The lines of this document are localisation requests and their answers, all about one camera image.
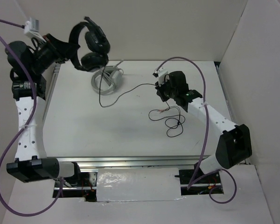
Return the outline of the black headphones with cable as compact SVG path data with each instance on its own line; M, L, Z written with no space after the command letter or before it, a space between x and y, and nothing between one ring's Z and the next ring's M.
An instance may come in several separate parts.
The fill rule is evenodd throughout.
M110 43L107 40L107 37L101 27L96 24L90 17L85 16L84 21L78 23L73 27L73 29L70 32L69 36L69 43L76 43L79 42L79 36L81 31L87 28L88 31L85 33L84 38L85 42L87 44L88 49L90 50L90 53L85 54L82 58L78 58L78 53L76 53L71 59L71 63L75 67L76 70L85 71L85 72L93 72L95 73L98 70L104 70L107 66L107 63L109 62L108 59L108 53L110 52ZM97 79L97 84L99 84L99 87L102 90L105 90L108 88L107 84L104 80L101 78ZM143 83L135 86L129 91L126 91L119 95L117 99L110 105L103 105L101 103L101 95L98 94L98 102L100 107L102 108L108 108L115 103L117 103L118 99L122 97L125 94L128 94L132 92L133 90L137 89L138 87L144 86L144 85L150 85L153 84L150 83Z

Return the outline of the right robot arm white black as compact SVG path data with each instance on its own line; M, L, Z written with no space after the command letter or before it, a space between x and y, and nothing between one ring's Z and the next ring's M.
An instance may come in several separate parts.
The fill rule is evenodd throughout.
M202 94L189 89L182 71L169 73L167 70L153 74L157 95L163 102L173 99L184 111L203 122L208 129L213 129L218 139L214 154L195 164L194 178L203 183L210 177L210 172L218 169L230 169L252 155L250 130L245 125L238 125L209 105Z

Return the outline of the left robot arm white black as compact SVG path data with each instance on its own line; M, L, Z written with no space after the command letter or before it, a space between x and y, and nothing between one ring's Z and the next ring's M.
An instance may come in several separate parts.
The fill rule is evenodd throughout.
M51 34L43 36L44 43L35 50L22 41L14 41L5 48L12 66L12 93L18 110L18 147L14 162L7 164L7 172L21 182L64 178L70 186L82 182L80 168L75 162L61 162L47 157L43 143L43 117L46 107L46 80L43 72L53 63L71 59L79 45L62 42Z

